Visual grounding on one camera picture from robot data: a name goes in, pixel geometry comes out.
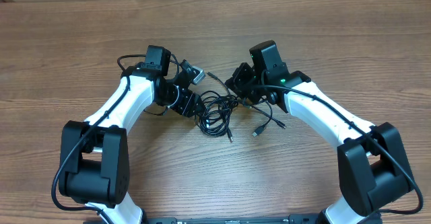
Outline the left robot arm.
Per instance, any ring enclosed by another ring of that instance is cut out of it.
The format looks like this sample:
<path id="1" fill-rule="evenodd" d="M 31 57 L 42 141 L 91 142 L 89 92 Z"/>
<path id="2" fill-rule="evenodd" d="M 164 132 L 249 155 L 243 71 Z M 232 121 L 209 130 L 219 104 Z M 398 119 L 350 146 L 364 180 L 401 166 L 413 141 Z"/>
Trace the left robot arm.
<path id="1" fill-rule="evenodd" d="M 179 62 L 162 46 L 137 54 L 138 63 L 121 67 L 121 81 L 106 103 L 84 121 L 70 120 L 62 130 L 59 168 L 51 198 L 64 211 L 94 211 L 103 223 L 147 223 L 144 210 L 128 193 L 127 136 L 152 104 L 187 118 L 202 109 L 190 85 L 204 78 L 203 69 Z"/>

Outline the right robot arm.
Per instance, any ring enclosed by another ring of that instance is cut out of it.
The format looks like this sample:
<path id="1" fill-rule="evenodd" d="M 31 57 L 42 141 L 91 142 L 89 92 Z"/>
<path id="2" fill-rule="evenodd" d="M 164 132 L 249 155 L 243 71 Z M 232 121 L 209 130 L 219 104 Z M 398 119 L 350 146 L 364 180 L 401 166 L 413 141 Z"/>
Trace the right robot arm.
<path id="1" fill-rule="evenodd" d="M 312 217 L 312 223 L 381 223 L 386 205 L 417 190 L 399 131 L 375 125 L 327 97 L 301 71 L 289 72 L 276 43 L 250 50 L 253 64 L 242 63 L 226 81 L 239 98 L 267 100 L 301 119 L 337 152 L 341 197 Z"/>

